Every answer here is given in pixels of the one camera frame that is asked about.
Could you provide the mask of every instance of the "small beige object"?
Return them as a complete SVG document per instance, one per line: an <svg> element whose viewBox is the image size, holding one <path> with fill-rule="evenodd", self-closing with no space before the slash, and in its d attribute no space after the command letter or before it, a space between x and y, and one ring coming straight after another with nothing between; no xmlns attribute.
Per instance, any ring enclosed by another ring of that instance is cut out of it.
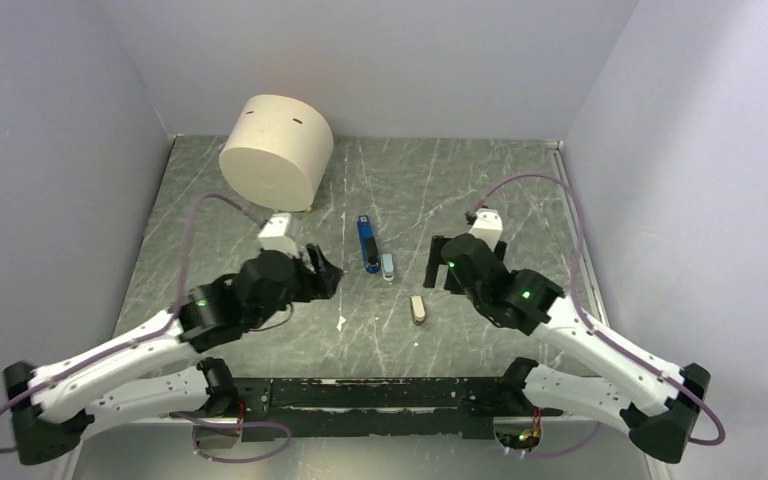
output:
<svg viewBox="0 0 768 480"><path fill-rule="evenodd" d="M413 316L413 324L417 327L425 323L425 304L422 303L422 297L419 295L413 295L410 298L411 303L411 315Z"/></svg>
<svg viewBox="0 0 768 480"><path fill-rule="evenodd" d="M285 212L313 205L334 137L310 105L279 95L252 97L225 147L219 169L246 200Z"/></svg>

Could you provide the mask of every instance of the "white wall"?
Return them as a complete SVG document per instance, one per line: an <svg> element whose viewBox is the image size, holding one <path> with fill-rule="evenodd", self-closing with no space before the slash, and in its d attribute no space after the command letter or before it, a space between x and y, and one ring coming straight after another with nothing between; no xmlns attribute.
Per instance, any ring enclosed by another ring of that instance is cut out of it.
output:
<svg viewBox="0 0 768 480"><path fill-rule="evenodd" d="M100 5L0 1L0 404L2 368L110 338L168 150Z"/></svg>
<svg viewBox="0 0 768 480"><path fill-rule="evenodd" d="M613 324L713 374L677 479L768 479L768 1L641 0L564 155Z"/></svg>
<svg viewBox="0 0 768 480"><path fill-rule="evenodd" d="M560 139L637 0L103 0L174 133L277 93L342 135Z"/></svg>

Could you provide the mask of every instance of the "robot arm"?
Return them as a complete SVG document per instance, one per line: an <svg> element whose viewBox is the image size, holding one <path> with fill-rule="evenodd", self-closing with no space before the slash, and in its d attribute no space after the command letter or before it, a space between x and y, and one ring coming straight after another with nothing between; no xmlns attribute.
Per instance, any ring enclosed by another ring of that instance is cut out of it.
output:
<svg viewBox="0 0 768 480"><path fill-rule="evenodd" d="M500 258L504 255L498 242L501 231L498 213L481 209L469 233L438 240L439 263L448 267L455 280L447 279L447 289L454 290L450 287L456 283L460 291L453 293L465 293L475 309L496 327L516 329L557 346L601 376L580 378L518 359L505 375L507 384L521 392L524 404L593 418L627 433L647 454L678 462L699 408L664 378L680 379L703 398L710 374L696 364L681 368L660 359L589 318L587 323L622 348L647 359L660 375L609 346L587 328L572 299L558 285L532 270L508 271Z"/></svg>
<svg viewBox="0 0 768 480"><path fill-rule="evenodd" d="M289 214L273 215L258 235L258 257L246 261L236 274L191 290L178 318L169 310L160 311L75 357L40 367L26 362L7 367L3 376L11 399L50 383L11 409L20 462L49 461L81 439L140 418L174 411L225 411L237 392L222 360L205 358L171 375L137 379L163 366L193 363L203 352L260 328L293 302L331 298L342 270L316 245L307 245L306 255L300 253L297 230ZM143 338L152 332L152 338ZM58 374L88 359L96 361L57 380Z"/></svg>

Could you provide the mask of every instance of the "metal table surface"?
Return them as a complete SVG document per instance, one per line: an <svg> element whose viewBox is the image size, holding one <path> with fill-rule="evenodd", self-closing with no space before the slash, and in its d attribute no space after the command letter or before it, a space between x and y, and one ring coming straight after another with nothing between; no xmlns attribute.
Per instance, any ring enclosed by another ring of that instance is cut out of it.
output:
<svg viewBox="0 0 768 480"><path fill-rule="evenodd" d="M176 140L116 334L173 301L184 222L195 199L212 191L239 199L219 170L224 140ZM492 327L466 298L442 290L445 272L437 289L422 288L432 235L466 231L463 214L489 185L525 170L557 175L558 169L545 142L338 138L312 210L296 216L300 243L318 243L346 272L339 292L330 301L297 305L286 325L246 335L210 355L223 358L241 377L493 376L517 356L589 374L554 347ZM505 224L508 267L540 271L567 287L573 235L562 190L545 180L520 181L501 189L488 205L500 211ZM361 214L370 216L380 250L393 254L392 283L362 268L355 225ZM189 285L238 269L257 254L257 233L234 209L208 202L197 222ZM598 315L600 299L584 281L582 300ZM422 327L411 323L411 295L425 301L428 320Z"/></svg>

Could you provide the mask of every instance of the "black cable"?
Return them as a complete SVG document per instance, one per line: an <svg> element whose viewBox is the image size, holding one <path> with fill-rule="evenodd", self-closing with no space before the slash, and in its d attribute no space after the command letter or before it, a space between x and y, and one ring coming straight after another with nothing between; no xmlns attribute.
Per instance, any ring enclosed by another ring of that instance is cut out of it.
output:
<svg viewBox="0 0 768 480"><path fill-rule="evenodd" d="M295 312L295 310L293 309L293 304L291 303L291 304L290 304L290 314L289 314L289 315L287 315L287 318L285 318L285 319L284 319L284 320L283 320L281 323L278 323L278 324L272 325L271 327L266 327L266 328L255 328L255 329L252 329L252 330L249 330L249 331L250 331L250 332L265 332L265 331L267 331L267 330L272 330L273 328L278 328L278 327L280 327L281 325L284 325L285 323L289 322L289 321L290 321L290 319L291 319L291 318L293 318L293 313L294 313L294 312Z"/></svg>

